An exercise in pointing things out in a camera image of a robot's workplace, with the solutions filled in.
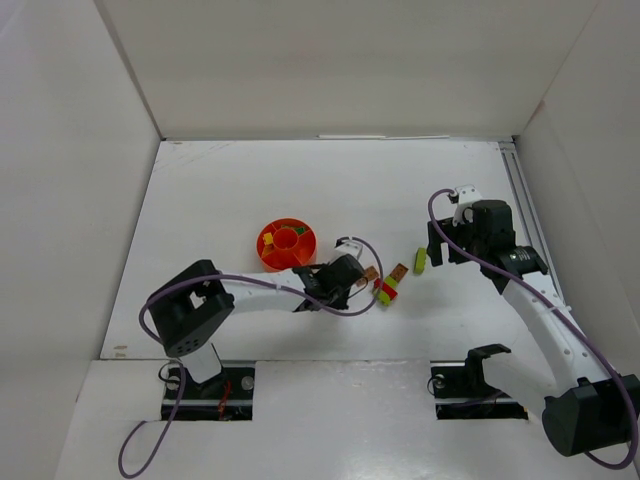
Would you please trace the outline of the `lime green long lego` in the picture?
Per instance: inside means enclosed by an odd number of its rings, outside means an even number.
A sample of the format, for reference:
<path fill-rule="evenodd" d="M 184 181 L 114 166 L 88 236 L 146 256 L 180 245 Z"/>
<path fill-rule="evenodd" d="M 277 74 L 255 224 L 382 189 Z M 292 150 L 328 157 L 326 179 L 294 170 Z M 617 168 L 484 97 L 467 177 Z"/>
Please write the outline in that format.
<path fill-rule="evenodd" d="M 422 275 L 426 269 L 428 253 L 425 247 L 419 247 L 414 257 L 413 274 Z"/>

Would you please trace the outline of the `red and lime lego stack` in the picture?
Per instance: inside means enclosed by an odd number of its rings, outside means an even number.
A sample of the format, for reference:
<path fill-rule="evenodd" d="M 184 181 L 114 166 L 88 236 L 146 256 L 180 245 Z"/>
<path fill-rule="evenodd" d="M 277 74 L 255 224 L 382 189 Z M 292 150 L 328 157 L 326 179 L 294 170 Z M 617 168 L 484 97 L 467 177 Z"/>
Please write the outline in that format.
<path fill-rule="evenodd" d="M 398 295 L 397 286 L 398 282 L 391 276 L 387 276 L 383 280 L 377 278 L 373 285 L 374 297 L 382 306 L 388 307 Z"/>

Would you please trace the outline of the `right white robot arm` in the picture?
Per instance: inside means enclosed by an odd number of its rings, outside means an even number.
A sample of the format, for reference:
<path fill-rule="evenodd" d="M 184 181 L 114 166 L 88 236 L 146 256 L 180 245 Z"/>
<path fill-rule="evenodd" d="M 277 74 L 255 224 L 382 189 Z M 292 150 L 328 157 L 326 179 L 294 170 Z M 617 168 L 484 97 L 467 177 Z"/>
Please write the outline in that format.
<path fill-rule="evenodd" d="M 511 349 L 489 344 L 468 351 L 458 367 L 432 371 L 438 398 L 467 398 L 480 404 L 506 395 L 537 416 L 552 447 L 564 457 L 627 445 L 621 470 L 639 450 L 639 379 L 622 375 L 586 337 L 562 302 L 548 266 L 531 246 L 519 246 L 512 210 L 483 198 L 472 186 L 442 189 L 455 205 L 453 216 L 427 223 L 427 255 L 434 267 L 474 262 L 500 297 L 524 322 L 552 375 L 521 362 Z"/>

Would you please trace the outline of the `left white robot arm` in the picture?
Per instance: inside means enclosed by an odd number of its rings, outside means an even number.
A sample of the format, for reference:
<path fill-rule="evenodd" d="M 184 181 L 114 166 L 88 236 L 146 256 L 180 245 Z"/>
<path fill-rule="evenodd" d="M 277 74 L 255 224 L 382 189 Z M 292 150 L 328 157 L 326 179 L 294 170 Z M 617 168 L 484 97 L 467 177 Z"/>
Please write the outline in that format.
<path fill-rule="evenodd" d="M 254 276 L 224 274 L 199 260 L 154 292 L 142 309 L 149 314 L 167 357 L 178 360 L 191 380 L 218 380 L 223 367 L 212 337 L 233 314 L 263 311 L 345 313 L 351 288 L 364 277 L 356 257 Z"/>

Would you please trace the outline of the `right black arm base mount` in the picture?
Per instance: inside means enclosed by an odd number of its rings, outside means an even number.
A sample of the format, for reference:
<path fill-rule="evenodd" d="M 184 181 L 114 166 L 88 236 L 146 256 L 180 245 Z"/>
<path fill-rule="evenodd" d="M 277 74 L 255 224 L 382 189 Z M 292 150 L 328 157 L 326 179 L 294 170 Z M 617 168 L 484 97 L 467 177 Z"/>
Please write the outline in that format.
<path fill-rule="evenodd" d="M 438 420 L 525 420 L 527 410 L 484 380 L 483 361 L 510 353 L 501 344 L 468 351 L 464 360 L 433 360 L 427 390 L 435 400 Z"/>

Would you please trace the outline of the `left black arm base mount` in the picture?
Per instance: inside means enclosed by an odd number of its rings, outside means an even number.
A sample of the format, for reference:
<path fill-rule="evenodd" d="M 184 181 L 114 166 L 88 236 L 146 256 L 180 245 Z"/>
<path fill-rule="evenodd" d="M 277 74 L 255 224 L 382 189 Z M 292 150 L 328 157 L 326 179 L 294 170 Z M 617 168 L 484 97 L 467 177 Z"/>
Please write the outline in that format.
<path fill-rule="evenodd" d="M 175 421 L 251 421 L 255 385 L 254 363 L 224 363 L 222 374 L 197 384 L 186 373 Z"/>

